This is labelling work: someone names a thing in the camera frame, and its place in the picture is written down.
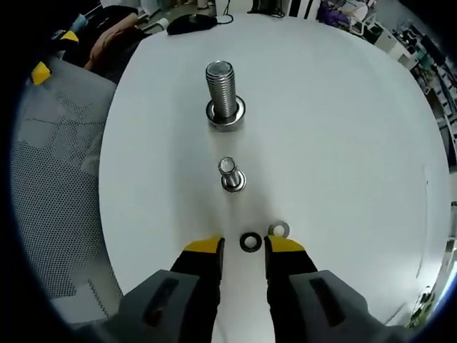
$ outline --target gray chair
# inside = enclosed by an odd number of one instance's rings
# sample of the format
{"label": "gray chair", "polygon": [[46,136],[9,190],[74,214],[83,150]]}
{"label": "gray chair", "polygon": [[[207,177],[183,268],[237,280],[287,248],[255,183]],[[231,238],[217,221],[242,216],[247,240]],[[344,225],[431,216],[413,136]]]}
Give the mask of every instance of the gray chair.
{"label": "gray chair", "polygon": [[117,312],[122,297],[99,212],[101,139],[116,85],[59,59],[27,84],[11,148],[11,194],[31,265],[72,326]]}

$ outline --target computer mouse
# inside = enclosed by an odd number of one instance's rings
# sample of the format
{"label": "computer mouse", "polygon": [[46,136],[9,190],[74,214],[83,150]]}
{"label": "computer mouse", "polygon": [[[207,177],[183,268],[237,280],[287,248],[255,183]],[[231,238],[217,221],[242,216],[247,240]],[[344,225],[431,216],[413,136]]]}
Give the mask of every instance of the computer mouse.
{"label": "computer mouse", "polygon": [[169,35],[209,30],[217,25],[217,18],[204,14],[187,14],[174,19],[167,27]]}

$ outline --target large bolt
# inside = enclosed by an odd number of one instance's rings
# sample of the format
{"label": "large bolt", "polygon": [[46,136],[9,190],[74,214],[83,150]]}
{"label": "large bolt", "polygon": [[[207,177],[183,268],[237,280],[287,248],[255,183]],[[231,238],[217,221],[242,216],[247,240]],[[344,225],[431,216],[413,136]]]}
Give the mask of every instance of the large bolt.
{"label": "large bolt", "polygon": [[246,176],[231,157],[224,157],[218,165],[222,187],[228,192],[239,192],[246,186]]}
{"label": "large bolt", "polygon": [[206,106],[210,124],[219,131],[234,131],[239,128],[245,112],[242,98],[236,95],[235,71],[230,63],[216,61],[206,67],[211,101]]}

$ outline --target black washer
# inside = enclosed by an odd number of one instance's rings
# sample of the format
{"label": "black washer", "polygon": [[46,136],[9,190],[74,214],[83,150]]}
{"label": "black washer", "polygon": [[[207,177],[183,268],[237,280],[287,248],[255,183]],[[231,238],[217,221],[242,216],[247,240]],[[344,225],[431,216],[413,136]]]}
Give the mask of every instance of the black washer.
{"label": "black washer", "polygon": [[[254,237],[256,239],[256,245],[253,246],[252,248],[247,247],[244,242],[246,241],[246,238],[248,237]],[[262,246],[262,238],[260,237],[260,234],[257,234],[255,232],[246,232],[245,234],[242,234],[240,237],[240,247],[244,252],[256,252],[259,250]]]}

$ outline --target round table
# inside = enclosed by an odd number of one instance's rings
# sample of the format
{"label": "round table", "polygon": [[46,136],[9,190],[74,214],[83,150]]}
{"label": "round table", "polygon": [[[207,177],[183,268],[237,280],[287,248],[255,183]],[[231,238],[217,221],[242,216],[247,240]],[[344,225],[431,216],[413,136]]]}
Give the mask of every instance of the round table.
{"label": "round table", "polygon": [[[217,60],[246,102],[239,131],[207,122],[205,68]],[[224,156],[246,175],[242,192],[221,187]],[[451,218],[443,143],[408,71],[346,32],[262,15],[141,42],[109,111],[99,193],[123,293],[189,242],[225,237],[215,342],[274,342],[264,250],[242,251],[244,232],[285,221],[318,269],[395,324],[433,285]]]}

